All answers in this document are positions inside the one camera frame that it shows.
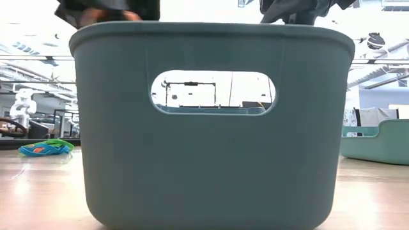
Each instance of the gray plastic basket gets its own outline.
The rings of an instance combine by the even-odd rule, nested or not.
[[[75,58],[86,196],[114,229],[312,229],[332,206],[354,44],[318,27],[111,22]],[[168,70],[261,72],[262,115],[168,114]]]
[[[163,105],[157,105],[159,109],[165,112],[173,113],[191,113],[191,114],[261,114],[265,111],[264,108],[239,108],[239,109],[202,109],[202,108],[178,108],[178,107],[167,107]]]

